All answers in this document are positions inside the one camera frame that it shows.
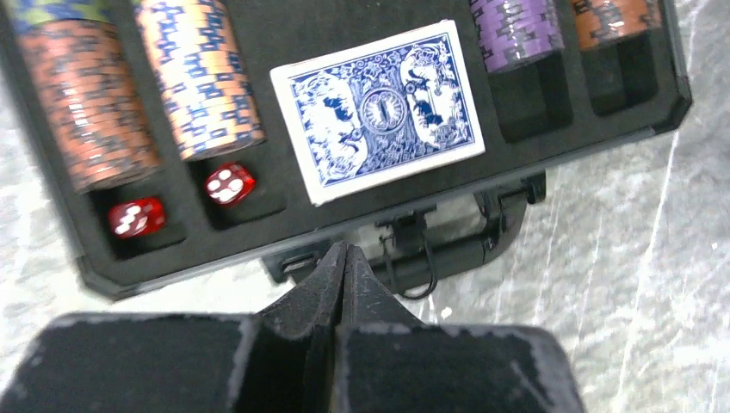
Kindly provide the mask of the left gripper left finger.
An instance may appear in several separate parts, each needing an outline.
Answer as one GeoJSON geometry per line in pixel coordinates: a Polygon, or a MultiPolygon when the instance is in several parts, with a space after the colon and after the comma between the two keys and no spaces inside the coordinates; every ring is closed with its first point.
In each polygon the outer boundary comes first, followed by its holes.
{"type": "Polygon", "coordinates": [[[4,412],[330,412],[347,256],[256,313],[75,312],[31,342],[4,412]]]}

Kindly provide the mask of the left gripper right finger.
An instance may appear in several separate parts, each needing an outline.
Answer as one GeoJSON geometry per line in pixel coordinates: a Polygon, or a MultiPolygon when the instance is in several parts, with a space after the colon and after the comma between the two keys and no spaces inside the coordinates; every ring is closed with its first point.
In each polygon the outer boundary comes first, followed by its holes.
{"type": "Polygon", "coordinates": [[[514,324],[424,324],[351,246],[336,331],[336,412],[581,412],[566,353],[514,324]]]}

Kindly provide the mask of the blue playing card deck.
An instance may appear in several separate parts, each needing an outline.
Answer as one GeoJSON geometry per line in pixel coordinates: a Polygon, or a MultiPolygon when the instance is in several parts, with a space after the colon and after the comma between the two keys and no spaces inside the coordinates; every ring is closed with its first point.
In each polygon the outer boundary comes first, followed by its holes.
{"type": "Polygon", "coordinates": [[[279,66],[270,78],[314,206],[485,150],[451,20],[279,66]]]}

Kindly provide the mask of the orange chip stack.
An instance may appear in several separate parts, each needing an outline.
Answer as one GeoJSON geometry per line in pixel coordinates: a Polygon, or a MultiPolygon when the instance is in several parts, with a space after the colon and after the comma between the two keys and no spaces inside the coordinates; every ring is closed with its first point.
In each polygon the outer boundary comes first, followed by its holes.
{"type": "Polygon", "coordinates": [[[265,140],[223,2],[136,1],[133,11],[182,160],[265,140]]]}

